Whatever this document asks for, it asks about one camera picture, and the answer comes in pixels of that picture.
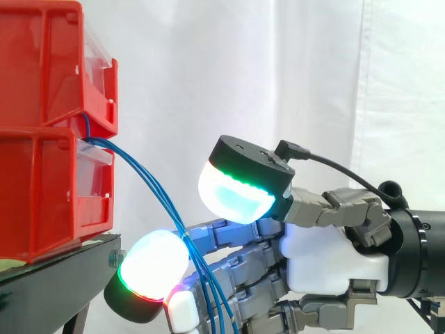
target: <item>white fingertip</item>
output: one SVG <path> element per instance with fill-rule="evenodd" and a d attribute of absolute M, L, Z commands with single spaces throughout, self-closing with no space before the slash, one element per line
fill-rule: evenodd
<path fill-rule="evenodd" d="M 195 329 L 200 323 L 195 298 L 190 291 L 180 291 L 168 301 L 168 317 L 174 333 L 197 334 Z"/>

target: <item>red storage drawer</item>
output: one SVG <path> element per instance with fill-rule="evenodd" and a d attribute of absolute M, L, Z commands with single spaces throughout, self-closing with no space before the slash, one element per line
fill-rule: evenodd
<path fill-rule="evenodd" d="M 76 1 L 0 0 L 0 125 L 118 131 L 117 62 Z"/>
<path fill-rule="evenodd" d="M 28 263 L 113 227 L 112 153 L 71 129 L 0 127 L 0 258 Z"/>

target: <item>green led light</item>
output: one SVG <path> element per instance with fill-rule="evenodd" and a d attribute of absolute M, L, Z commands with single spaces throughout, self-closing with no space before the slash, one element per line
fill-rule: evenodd
<path fill-rule="evenodd" d="M 198 189 L 202 202 L 217 216 L 250 224 L 261 218 L 275 202 L 267 191 L 233 179 L 206 163 Z"/>
<path fill-rule="evenodd" d="M 122 284 L 151 301 L 162 301 L 188 266 L 188 250 L 177 235 L 157 230 L 136 242 L 118 270 Z"/>

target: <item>cable connector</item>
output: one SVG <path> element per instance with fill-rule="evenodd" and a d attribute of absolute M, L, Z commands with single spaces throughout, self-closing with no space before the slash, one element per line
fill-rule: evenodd
<path fill-rule="evenodd" d="M 311 157 L 311 151 L 301 146 L 281 140 L 275 148 L 275 154 L 287 162 L 290 159 L 308 160 Z"/>

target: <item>screw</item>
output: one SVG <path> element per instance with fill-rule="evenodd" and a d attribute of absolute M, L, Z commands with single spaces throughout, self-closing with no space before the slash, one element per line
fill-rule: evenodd
<path fill-rule="evenodd" d="M 110 252 L 109 257 L 109 266 L 110 268 L 119 268 L 121 263 L 124 261 L 124 258 L 127 256 L 127 252 L 125 250 L 112 250 Z"/>

